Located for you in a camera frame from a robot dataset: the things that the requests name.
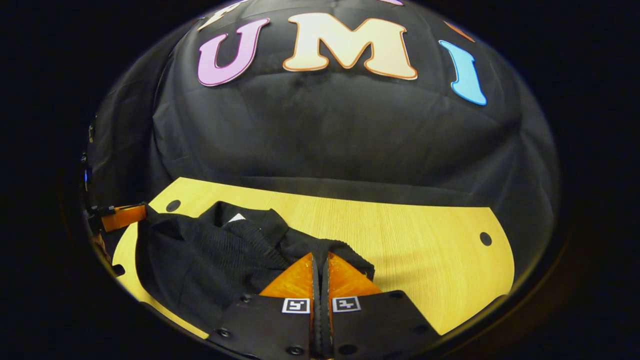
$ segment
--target wooden board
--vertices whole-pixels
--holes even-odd
[[[293,229],[342,240],[376,267],[382,291],[403,290],[444,334],[509,293],[513,255],[490,208],[454,208],[327,199],[179,178],[149,205],[159,213],[180,200],[174,213],[198,217],[216,201],[274,209]],[[480,240],[484,232],[492,244]],[[208,335],[156,302],[141,286],[135,265],[137,224],[126,230],[113,257],[125,268],[120,284],[136,299],[201,338]]]

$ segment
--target dark background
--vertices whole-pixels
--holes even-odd
[[[5,124],[17,120],[5,125],[10,352],[212,357],[142,310],[101,268],[77,215],[76,180],[88,121],[115,79],[155,41],[217,4],[14,1],[3,11],[4,98],[16,109],[4,114]],[[426,4],[521,72],[563,166],[561,220],[544,264],[562,256],[546,277],[534,275],[530,297],[466,344],[453,344],[464,346],[448,358],[630,357],[638,341],[631,232],[640,177],[631,158],[638,111],[625,84],[633,84],[636,12],[615,1]]]

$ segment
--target folded black garment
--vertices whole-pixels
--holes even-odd
[[[244,219],[230,222],[237,214]],[[291,229],[272,209],[217,202],[191,218],[159,214],[147,206],[147,218],[138,224],[136,266],[151,296],[210,333],[240,296],[259,293],[309,252],[323,269],[328,251],[373,280],[373,265],[349,245]]]

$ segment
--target blue letter i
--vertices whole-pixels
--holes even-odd
[[[456,68],[456,80],[451,83],[453,91],[470,102],[486,105],[486,98],[480,90],[480,82],[474,67],[476,59],[452,43],[443,40],[440,40],[439,43],[449,50],[453,66]]]

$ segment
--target pink letter u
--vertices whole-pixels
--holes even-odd
[[[232,63],[225,67],[216,65],[220,43],[227,38],[227,34],[214,37],[200,46],[200,61],[198,62],[198,80],[204,86],[216,86],[229,82],[242,74],[253,61],[255,48],[258,44],[260,28],[269,23],[269,19],[250,22],[238,28],[241,34],[238,54]]]

